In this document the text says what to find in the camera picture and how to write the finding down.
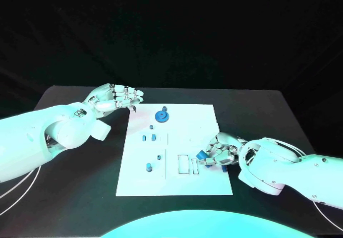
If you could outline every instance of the white board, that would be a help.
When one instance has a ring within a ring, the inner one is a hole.
[[[170,119],[160,123],[156,112],[163,106]],[[206,149],[217,132],[212,105],[138,104],[137,112],[130,113],[115,195],[232,195],[229,174],[222,171],[222,166],[206,168],[197,164],[193,168],[192,159]],[[179,158],[183,172],[187,168],[184,156],[189,158],[189,173],[180,174]]]

